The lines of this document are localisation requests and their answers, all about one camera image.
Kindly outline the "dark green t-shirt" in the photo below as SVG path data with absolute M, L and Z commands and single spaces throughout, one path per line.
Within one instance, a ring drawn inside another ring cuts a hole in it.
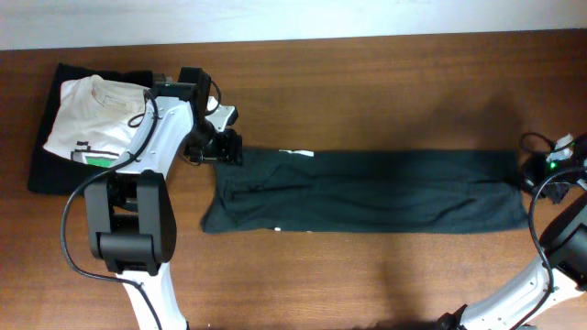
M 306 151 L 246 148 L 217 164 L 207 234 L 477 234 L 516 230 L 527 212 L 512 150 Z

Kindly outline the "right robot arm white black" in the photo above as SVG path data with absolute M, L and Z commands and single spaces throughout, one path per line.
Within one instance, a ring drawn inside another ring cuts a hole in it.
M 586 293 L 586 196 L 581 195 L 537 234 L 538 196 L 559 177 L 579 177 L 586 166 L 560 167 L 537 185 L 528 207 L 528 230 L 537 256 L 491 296 L 445 313 L 436 329 L 529 329 L 529 321 L 547 309 Z

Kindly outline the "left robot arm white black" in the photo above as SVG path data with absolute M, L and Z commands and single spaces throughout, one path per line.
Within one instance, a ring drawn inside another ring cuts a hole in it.
M 194 67 L 182 68 L 178 82 L 154 83 L 127 149 L 78 190 L 91 252 L 108 270 L 102 279 L 124 286 L 142 329 L 189 326 L 171 276 L 177 225 L 166 177 L 176 155 L 193 165 L 242 162 L 242 138 L 232 129 L 238 110 L 210 100 L 215 88 L 210 75 Z

